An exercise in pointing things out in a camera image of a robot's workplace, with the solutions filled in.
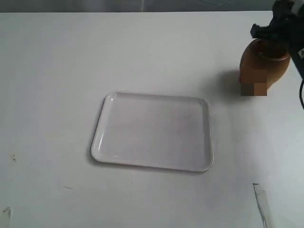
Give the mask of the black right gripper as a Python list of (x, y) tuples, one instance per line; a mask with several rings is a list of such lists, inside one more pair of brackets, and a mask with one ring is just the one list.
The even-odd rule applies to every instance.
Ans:
[(285, 43), (300, 76), (304, 77), (304, 2), (276, 0), (272, 13), (268, 26), (253, 24), (250, 34), (252, 38)]

